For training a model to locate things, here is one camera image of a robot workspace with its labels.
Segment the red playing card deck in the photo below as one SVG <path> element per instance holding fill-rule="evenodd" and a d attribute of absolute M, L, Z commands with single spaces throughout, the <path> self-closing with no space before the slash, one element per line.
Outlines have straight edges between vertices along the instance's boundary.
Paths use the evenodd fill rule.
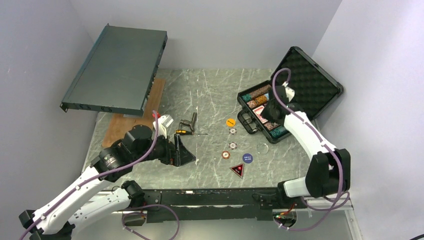
<path fill-rule="evenodd" d="M 266 118 L 262 117 L 262 115 L 261 115 L 261 113 L 264 109 L 265 109 L 265 106 L 260 105 L 260 106 L 254 108 L 252 110 L 262 124 L 266 124 L 268 122 L 268 120 Z"/>

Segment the red black triangular button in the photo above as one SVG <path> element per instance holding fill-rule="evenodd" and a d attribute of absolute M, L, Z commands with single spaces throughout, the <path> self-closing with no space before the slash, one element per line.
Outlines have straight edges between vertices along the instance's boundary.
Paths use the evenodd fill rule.
<path fill-rule="evenodd" d="M 244 169 L 245 169 L 245 164 L 241 163 L 238 165 L 234 165 L 232 167 L 230 167 L 230 170 L 235 173 L 239 178 L 243 178 L 244 176 Z"/>

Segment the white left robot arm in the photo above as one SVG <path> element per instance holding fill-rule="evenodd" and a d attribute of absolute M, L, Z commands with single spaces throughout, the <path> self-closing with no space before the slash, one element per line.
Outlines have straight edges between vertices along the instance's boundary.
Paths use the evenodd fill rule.
<path fill-rule="evenodd" d="M 20 238 L 70 240 L 78 230 L 112 212 L 146 206 L 152 200 L 145 198 L 145 192 L 134 180 L 125 181 L 97 201 L 88 201 L 130 173 L 134 165 L 152 160 L 180 167 L 194 162 L 196 157 L 184 146 L 179 134 L 169 141 L 148 126 L 136 125 L 122 139 L 101 150 L 78 179 L 57 197 L 37 210 L 22 212 L 19 220 L 25 232 Z"/>

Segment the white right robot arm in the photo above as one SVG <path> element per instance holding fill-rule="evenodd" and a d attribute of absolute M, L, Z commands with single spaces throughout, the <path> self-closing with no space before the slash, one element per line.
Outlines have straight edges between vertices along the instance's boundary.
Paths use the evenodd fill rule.
<path fill-rule="evenodd" d="M 304 177 L 282 181 L 277 185 L 276 203 L 289 207 L 295 198 L 320 198 L 348 192 L 351 186 L 351 155 L 345 148 L 330 143 L 311 123 L 296 103 L 290 102 L 294 93 L 287 86 L 272 86 L 270 100 L 261 116 L 280 124 L 300 143 L 309 158 Z"/>

